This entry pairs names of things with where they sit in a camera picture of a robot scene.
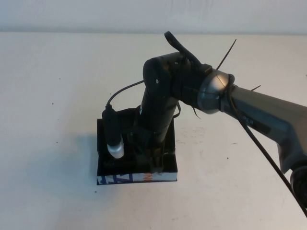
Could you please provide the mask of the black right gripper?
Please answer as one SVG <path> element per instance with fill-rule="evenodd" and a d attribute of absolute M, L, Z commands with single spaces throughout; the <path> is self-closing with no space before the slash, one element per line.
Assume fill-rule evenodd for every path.
<path fill-rule="evenodd" d="M 158 146 L 151 150 L 153 173 L 161 173 L 164 169 L 164 142 L 176 107 L 170 105 L 157 111 L 141 106 L 132 109 L 133 140 L 140 146 Z M 137 166 L 151 169 L 151 160 L 139 145 L 136 145 Z"/>

